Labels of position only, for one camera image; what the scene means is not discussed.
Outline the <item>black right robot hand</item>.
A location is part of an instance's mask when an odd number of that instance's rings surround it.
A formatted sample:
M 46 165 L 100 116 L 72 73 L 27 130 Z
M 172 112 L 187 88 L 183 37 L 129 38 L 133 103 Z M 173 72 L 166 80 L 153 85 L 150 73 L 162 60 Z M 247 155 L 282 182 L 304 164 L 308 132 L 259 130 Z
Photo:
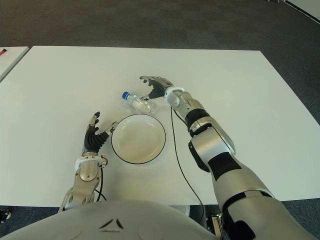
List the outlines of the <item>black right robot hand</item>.
M 140 76 L 139 79 L 142 80 L 145 84 L 148 83 L 149 87 L 152 87 L 150 93 L 140 97 L 140 99 L 144 101 L 164 97 L 166 90 L 174 86 L 172 82 L 160 76 L 144 75 Z

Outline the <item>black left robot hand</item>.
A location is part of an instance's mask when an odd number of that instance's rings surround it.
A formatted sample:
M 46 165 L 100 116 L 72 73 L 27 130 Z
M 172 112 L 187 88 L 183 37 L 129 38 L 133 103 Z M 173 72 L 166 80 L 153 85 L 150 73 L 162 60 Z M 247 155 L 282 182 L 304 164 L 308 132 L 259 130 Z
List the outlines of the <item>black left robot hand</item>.
M 88 126 L 85 131 L 82 156 L 93 155 L 97 156 L 100 148 L 105 144 L 110 135 L 115 131 L 118 122 L 113 122 L 106 130 L 97 133 L 99 128 L 96 124 L 99 122 L 100 112 L 96 112 L 89 120 Z

